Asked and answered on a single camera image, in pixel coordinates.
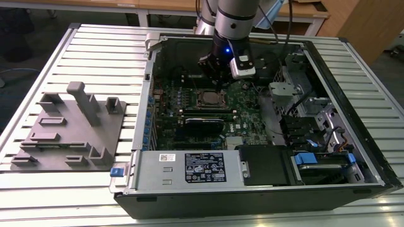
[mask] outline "warning label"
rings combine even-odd
[[[185,181],[188,183],[225,182],[222,153],[185,154]]]

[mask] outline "aluminum extrusion table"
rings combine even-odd
[[[192,34],[190,30],[128,26],[72,26],[0,137],[0,171],[10,168],[41,107],[41,93],[61,92],[70,81],[85,83],[97,100],[117,96],[128,103],[116,162],[126,162],[134,133],[145,66],[148,32]],[[252,37],[272,38],[252,34]],[[292,39],[308,39],[292,36]],[[325,60],[369,133],[404,183],[404,111],[349,43],[309,40]],[[404,190],[358,200],[332,211],[192,219],[133,220],[109,193],[109,173],[0,174],[0,226],[384,226],[404,225]],[[125,179],[116,182],[124,185]]]

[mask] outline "metal bracket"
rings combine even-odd
[[[160,33],[158,32],[150,32],[145,35],[145,40],[144,40],[144,44],[145,44],[145,50],[146,51],[153,51],[154,49],[157,49],[158,47],[158,43],[162,40],[160,40]]]

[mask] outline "white label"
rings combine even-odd
[[[132,5],[132,4],[117,4],[117,6],[122,6],[122,7],[134,7],[134,5]]]
[[[328,16],[326,15],[313,15],[313,17],[322,17],[322,18],[326,18]]]
[[[160,154],[158,161],[160,162],[174,162],[176,154]]]
[[[248,56],[246,55],[242,55],[238,57],[240,61],[248,61]]]

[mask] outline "barcode sticker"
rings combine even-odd
[[[134,7],[133,4],[117,4],[117,6],[122,6],[122,7]]]

